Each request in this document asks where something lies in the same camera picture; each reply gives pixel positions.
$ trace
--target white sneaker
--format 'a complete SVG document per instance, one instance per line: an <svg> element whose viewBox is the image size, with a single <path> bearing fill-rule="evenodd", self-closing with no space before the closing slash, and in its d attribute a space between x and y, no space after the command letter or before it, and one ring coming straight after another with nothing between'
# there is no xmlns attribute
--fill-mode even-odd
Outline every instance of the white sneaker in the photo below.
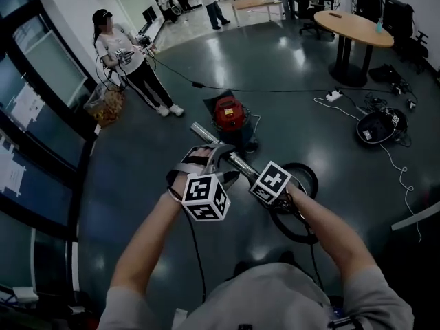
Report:
<svg viewBox="0 0 440 330"><path fill-rule="evenodd" d="M161 105L161 106L156 110L156 112L157 112L159 115L163 116L163 117L168 116L168 115L170 114L170 111L169 111L164 105Z"/></svg>
<svg viewBox="0 0 440 330"><path fill-rule="evenodd" d="M171 108L170 111L172 113L174 113L176 116L182 116L182 114L185 112L181 107L179 107L178 105L174 104Z"/></svg>

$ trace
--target polished floor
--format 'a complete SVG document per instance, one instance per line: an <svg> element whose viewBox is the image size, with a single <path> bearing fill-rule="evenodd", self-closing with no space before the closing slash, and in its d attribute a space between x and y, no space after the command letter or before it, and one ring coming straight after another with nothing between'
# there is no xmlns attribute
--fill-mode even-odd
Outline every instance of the polished floor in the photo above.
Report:
<svg viewBox="0 0 440 330"><path fill-rule="evenodd" d="M204 36L212 33L222 33L226 30L237 28L237 22L232 11L232 2L234 0L220 1L219 6L223 12L223 16L230 20L231 23L221 26L221 30L212 29L206 8L200 6L191 12L181 15L176 23L171 21L165 22L155 39L155 44L160 50L168 49L180 43L190 41L198 36ZM271 19L280 21L280 9L278 6L270 6ZM237 11L240 25L254 25L269 21L267 8L250 8L247 10Z"/></svg>
<svg viewBox="0 0 440 330"><path fill-rule="evenodd" d="M261 147L249 161L258 170L270 160L310 166L319 179L316 199L350 223L377 256L391 233L390 225L410 215L400 172L381 148L358 144L355 120L313 101L325 96L313 89L332 90L338 85L327 71L335 60L338 40L299 36L299 27L299 22L277 21L235 28L170 47L158 59L192 80L215 87L308 89L303 93L235 92L262 117L257 130ZM364 51L364 45L355 44L352 61L361 65ZM424 197L439 183L440 137L430 133L440 128L440 89L429 72L418 76L393 50L375 49L371 67L383 63L392 63L419 97L417 108L409 111L405 96L375 93L408 116L412 146L387 147L396 165L408 167L403 180L415 187L408 203L417 212L425 208ZM198 121L214 132L202 100L221 91L191 87L161 65L157 75L185 108L185 117L160 118L127 89L121 118L101 132L91 158L80 217L79 267L81 289L99 311L105 306L119 255L166 188L166 173L190 147L201 144L190 125ZM369 80L366 88L386 86ZM367 93L348 92L359 106ZM361 115L346 98L334 104ZM284 250L292 250L314 274L309 248L284 237L247 190L247 182L240 178L228 191L232 205L225 221L195 224L208 293L231 276L239 261L275 261ZM420 224L422 235L424 224ZM290 226L300 228L293 219ZM406 233L408 240L418 239L415 227ZM319 245L315 249L325 291L341 294L335 265ZM176 308L193 311L200 305L201 279L183 215L166 241L146 299L164 329L170 329Z"/></svg>

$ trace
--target metal handle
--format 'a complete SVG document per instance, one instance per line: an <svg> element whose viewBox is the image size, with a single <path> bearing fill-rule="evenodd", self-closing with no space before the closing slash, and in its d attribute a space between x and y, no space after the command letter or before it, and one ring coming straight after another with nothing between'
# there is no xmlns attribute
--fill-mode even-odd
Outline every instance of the metal handle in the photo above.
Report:
<svg viewBox="0 0 440 330"><path fill-rule="evenodd" d="M221 140L218 140L215 136L213 136L210 132L205 130L199 123L194 122L191 125L191 130L197 134L202 140L204 140L208 144L222 144ZM245 175L251 184L259 178L260 174L257 170L248 165L243 159L239 157L239 155L235 152L229 154L229 158L227 161L233 165L241 174Z"/></svg>

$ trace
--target black cap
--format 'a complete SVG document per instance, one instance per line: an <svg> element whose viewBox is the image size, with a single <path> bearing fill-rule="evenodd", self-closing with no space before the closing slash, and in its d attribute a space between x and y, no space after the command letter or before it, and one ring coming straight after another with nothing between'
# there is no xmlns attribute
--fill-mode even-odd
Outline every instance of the black cap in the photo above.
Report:
<svg viewBox="0 0 440 330"><path fill-rule="evenodd" d="M91 20L93 21L94 25L104 25L107 22L107 17L112 17L112 16L113 15L111 14L111 12L102 8L93 14Z"/></svg>

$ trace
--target blue bottle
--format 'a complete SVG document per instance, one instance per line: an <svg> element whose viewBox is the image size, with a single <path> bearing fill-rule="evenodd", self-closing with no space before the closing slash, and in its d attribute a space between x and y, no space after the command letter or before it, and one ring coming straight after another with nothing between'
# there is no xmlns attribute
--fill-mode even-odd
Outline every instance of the blue bottle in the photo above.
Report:
<svg viewBox="0 0 440 330"><path fill-rule="evenodd" d="M377 22L377 25L376 25L376 32L377 33L382 33L382 18L380 18L379 19L379 21Z"/></svg>

